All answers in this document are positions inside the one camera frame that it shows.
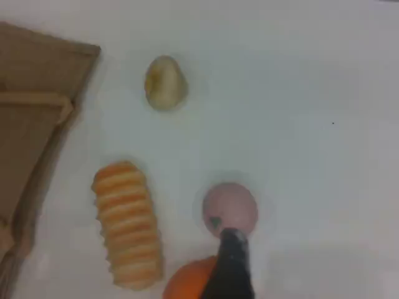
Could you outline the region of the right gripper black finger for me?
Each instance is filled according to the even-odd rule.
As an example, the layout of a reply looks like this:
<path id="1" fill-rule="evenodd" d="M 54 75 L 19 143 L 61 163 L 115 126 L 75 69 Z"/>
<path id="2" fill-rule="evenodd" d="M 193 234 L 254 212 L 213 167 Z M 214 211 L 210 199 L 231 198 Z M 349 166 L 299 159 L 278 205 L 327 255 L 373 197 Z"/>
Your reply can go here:
<path id="1" fill-rule="evenodd" d="M 201 298 L 254 298 L 247 237 L 235 228 L 225 228 L 219 236 L 220 245 L 216 264 Z"/>

